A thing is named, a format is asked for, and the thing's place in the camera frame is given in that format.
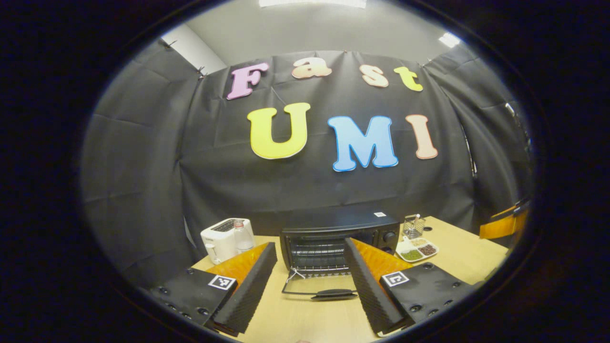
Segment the table surface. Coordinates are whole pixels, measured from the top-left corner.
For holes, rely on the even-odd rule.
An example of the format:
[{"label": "table surface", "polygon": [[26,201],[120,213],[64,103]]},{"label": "table surface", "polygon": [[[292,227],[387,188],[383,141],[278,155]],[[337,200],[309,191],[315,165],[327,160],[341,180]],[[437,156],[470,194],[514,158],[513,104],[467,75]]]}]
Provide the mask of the table surface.
[{"label": "table surface", "polygon": [[[507,248],[434,217],[426,217],[423,238],[439,248],[438,254],[414,263],[431,262],[469,284],[483,281],[506,257]],[[371,329],[358,297],[348,300],[312,301],[309,297],[282,294],[288,278],[277,236],[255,236],[256,245],[275,242],[278,262],[273,267],[260,303],[245,334],[245,343],[299,340],[311,343],[371,342],[379,339]],[[206,270],[213,264],[205,257],[193,268]]]}]

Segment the ceiling light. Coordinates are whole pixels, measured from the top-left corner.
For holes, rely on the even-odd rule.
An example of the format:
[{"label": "ceiling light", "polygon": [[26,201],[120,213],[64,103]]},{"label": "ceiling light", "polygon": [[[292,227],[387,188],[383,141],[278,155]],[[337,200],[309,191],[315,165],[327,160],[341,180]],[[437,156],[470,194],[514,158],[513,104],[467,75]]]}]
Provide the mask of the ceiling light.
[{"label": "ceiling light", "polygon": [[367,0],[259,0],[261,7],[287,4],[334,4],[363,9],[367,5]]},{"label": "ceiling light", "polygon": [[447,45],[450,48],[453,48],[454,46],[458,45],[460,40],[459,38],[457,38],[456,36],[450,34],[449,32],[446,32],[443,37],[440,37],[439,40],[444,44]]}]

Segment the black fabric backdrop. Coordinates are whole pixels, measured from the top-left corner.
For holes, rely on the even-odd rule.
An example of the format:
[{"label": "black fabric backdrop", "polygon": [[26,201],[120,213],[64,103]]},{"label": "black fabric backdrop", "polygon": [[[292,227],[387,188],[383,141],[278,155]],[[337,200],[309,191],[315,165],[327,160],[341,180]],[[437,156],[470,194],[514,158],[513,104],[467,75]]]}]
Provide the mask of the black fabric backdrop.
[{"label": "black fabric backdrop", "polygon": [[[325,59],[332,73],[295,79],[292,64],[304,57]],[[270,69],[252,94],[227,100],[231,71],[261,62]],[[362,64],[382,69],[390,85],[366,84]],[[393,72],[400,66],[417,73],[422,92],[404,86]],[[283,142],[290,137],[284,106],[302,102],[311,105],[303,150],[287,159],[256,156],[248,113],[275,108],[273,138]],[[459,46],[426,66],[358,52],[298,52],[198,80],[180,55],[156,43],[117,76],[95,110],[83,151],[85,208],[111,261],[145,287],[204,256],[199,233],[227,217],[250,218],[255,234],[277,235],[293,212],[367,204],[398,219],[433,215],[478,233],[482,220],[531,187],[524,124],[507,102],[520,112],[489,67]],[[436,158],[415,156],[404,119],[410,114],[428,117]],[[363,132],[371,117],[390,117],[398,165],[334,171],[336,137],[327,120],[338,115]]]}]

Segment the foam letter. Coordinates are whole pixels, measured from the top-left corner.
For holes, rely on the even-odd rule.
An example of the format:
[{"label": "foam letter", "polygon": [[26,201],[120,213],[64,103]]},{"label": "foam letter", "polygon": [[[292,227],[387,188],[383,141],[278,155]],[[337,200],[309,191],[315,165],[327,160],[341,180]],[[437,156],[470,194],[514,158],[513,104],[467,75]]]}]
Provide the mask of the foam letter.
[{"label": "foam letter", "polygon": [[326,66],[326,61],[319,57],[308,57],[300,59],[293,64],[296,68],[292,76],[297,79],[311,78],[312,76],[326,76],[332,73],[332,69]]},{"label": "foam letter", "polygon": [[392,120],[388,117],[376,115],[368,123],[367,134],[356,126],[356,123],[345,116],[332,117],[328,125],[335,130],[337,136],[337,162],[332,168],[337,172],[348,172],[356,169],[356,163],[351,159],[350,148],[358,158],[361,166],[368,167],[368,162],[375,150],[373,165],[378,168],[393,167],[398,164],[392,148],[390,125]]},{"label": "foam letter", "polygon": [[252,93],[252,89],[248,88],[248,82],[250,82],[252,85],[258,84],[260,81],[260,71],[267,71],[268,69],[269,64],[267,63],[235,69],[231,73],[233,74],[233,88],[231,88],[231,92],[227,95],[227,99],[231,100],[250,95],[250,93]]},{"label": "foam letter", "polygon": [[292,135],[284,143],[276,143],[271,137],[271,118],[278,113],[274,108],[252,111],[248,120],[250,128],[250,146],[252,151],[264,159],[283,159],[296,155],[307,143],[307,121],[305,112],[310,109],[308,103],[289,104],[284,111],[290,114]]},{"label": "foam letter", "polygon": [[415,139],[417,141],[417,152],[415,155],[419,159],[433,159],[439,152],[432,145],[432,139],[428,132],[426,123],[428,118],[421,114],[412,114],[405,117],[405,120],[411,123],[413,126],[413,132],[415,132]]},{"label": "foam letter", "polygon": [[374,65],[363,64],[360,66],[364,81],[375,87],[387,87],[390,83],[383,76],[383,71]]},{"label": "foam letter", "polygon": [[394,69],[394,71],[400,75],[400,78],[403,80],[404,85],[407,86],[408,89],[416,92],[421,92],[423,90],[423,86],[416,84],[415,80],[413,80],[413,78],[417,77],[417,74],[410,71],[407,67],[399,67]]}]

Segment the plastic bottle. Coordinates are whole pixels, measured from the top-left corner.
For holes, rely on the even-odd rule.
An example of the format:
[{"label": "plastic bottle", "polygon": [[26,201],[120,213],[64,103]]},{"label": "plastic bottle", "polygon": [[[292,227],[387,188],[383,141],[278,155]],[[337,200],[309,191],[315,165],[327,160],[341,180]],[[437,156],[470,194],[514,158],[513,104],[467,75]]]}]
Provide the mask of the plastic bottle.
[{"label": "plastic bottle", "polygon": [[243,253],[244,251],[254,248],[254,237],[252,237],[248,230],[243,227],[243,221],[236,220],[233,225],[235,228],[233,233],[235,235],[237,253]]}]

